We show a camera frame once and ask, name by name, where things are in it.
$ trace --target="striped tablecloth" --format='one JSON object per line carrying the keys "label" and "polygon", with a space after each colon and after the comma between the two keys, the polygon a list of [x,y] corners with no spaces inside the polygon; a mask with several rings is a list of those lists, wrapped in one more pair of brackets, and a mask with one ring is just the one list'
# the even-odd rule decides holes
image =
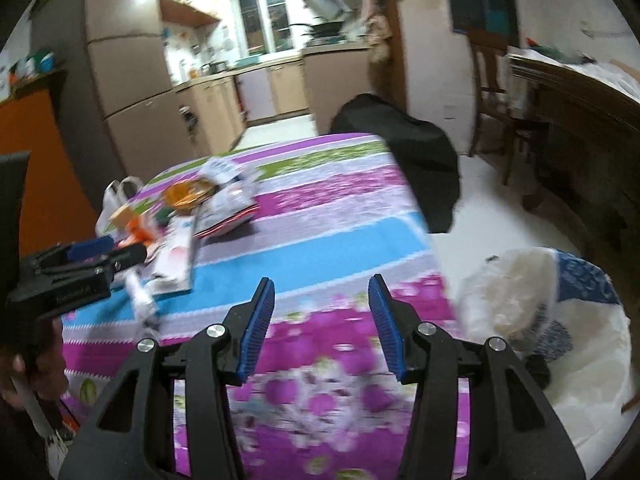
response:
{"label": "striped tablecloth", "polygon": [[[258,168],[257,217],[201,243],[193,291],[158,301],[162,343],[189,338],[249,300],[263,276],[276,307],[256,374],[229,388],[245,471],[253,479],[396,477],[415,395],[386,370],[367,307],[382,273],[394,297],[458,336],[430,236],[384,143],[340,134],[271,144],[228,158]],[[206,158],[171,168],[132,201],[153,207]],[[124,291],[65,316],[67,401],[86,416],[134,348],[139,327]],[[468,386],[460,383],[455,476],[466,471]],[[188,473],[184,385],[176,384],[178,470]]]}

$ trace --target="shelf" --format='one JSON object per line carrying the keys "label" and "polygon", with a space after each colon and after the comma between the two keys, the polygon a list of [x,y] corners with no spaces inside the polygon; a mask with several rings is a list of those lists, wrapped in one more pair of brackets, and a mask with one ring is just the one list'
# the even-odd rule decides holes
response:
{"label": "shelf", "polygon": [[176,23],[183,27],[196,28],[220,22],[217,16],[175,0],[160,0],[160,13],[164,22]]}

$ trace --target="countertop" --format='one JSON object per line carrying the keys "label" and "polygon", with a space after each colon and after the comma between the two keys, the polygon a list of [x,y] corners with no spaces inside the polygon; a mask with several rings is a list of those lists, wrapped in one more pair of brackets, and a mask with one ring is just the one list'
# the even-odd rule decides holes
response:
{"label": "countertop", "polygon": [[245,66],[243,68],[236,68],[233,70],[225,70],[224,72],[220,72],[219,74],[212,74],[212,75],[206,75],[203,77],[197,77],[196,79],[191,79],[190,81],[181,83],[178,86],[174,86],[174,91],[180,92],[182,90],[186,90],[187,88],[191,88],[192,86],[199,85],[200,83],[215,81],[217,79],[224,79],[225,77],[233,77],[236,75],[243,74],[245,72],[251,72],[251,70],[259,70],[261,68],[267,68],[268,66],[282,65],[285,63],[291,63],[293,61],[300,61],[301,59],[302,59],[302,55],[296,53],[296,54],[293,54],[292,56],[279,57],[277,59],[270,59],[268,61],[264,61],[256,65]]}
{"label": "countertop", "polygon": [[233,70],[225,70],[224,72],[221,72],[219,74],[206,75],[203,77],[197,77],[196,79],[191,79],[190,81],[174,86],[174,91],[180,92],[182,90],[186,90],[187,88],[191,88],[192,86],[196,86],[201,83],[216,81],[217,79],[223,79],[225,77],[233,77],[236,75],[243,74],[245,72],[251,72],[251,70],[259,70],[261,68],[267,68],[268,66],[276,66],[276,65],[281,65],[285,63],[291,63],[293,61],[299,61],[304,56],[309,56],[310,54],[325,54],[329,52],[341,52],[344,50],[367,50],[367,49],[368,49],[368,45],[364,41],[347,41],[345,43],[305,47],[305,48],[302,48],[299,52],[293,54],[292,56],[285,56],[285,57],[279,57],[277,59],[270,59],[268,61],[264,61],[256,65],[245,66],[244,68],[236,68]]}

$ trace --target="human hand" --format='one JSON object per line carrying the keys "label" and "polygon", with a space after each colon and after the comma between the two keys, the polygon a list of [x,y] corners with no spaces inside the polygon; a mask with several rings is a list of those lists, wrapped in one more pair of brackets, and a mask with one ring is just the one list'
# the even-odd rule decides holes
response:
{"label": "human hand", "polygon": [[[37,371],[29,377],[30,387],[45,400],[56,400],[66,392],[69,382],[65,375],[66,362],[62,355],[62,322],[51,321],[52,344],[36,359]],[[22,408],[12,378],[24,377],[24,360],[21,356],[0,345],[0,395],[14,408]]]}

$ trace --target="wooden chair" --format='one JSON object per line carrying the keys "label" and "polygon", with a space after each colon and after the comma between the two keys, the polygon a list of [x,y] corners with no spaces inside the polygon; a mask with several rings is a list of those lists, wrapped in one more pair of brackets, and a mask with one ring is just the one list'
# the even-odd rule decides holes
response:
{"label": "wooden chair", "polygon": [[516,118],[506,100],[506,90],[498,84],[498,59],[507,53],[507,41],[499,34],[468,28],[466,36],[471,48],[474,65],[474,87],[476,91],[476,126],[469,148],[469,156],[476,154],[476,145],[480,138],[482,115],[499,120],[504,126],[504,151],[506,161],[502,174],[502,183],[506,186],[511,173],[516,138],[529,143],[537,132],[548,134],[549,123]]}

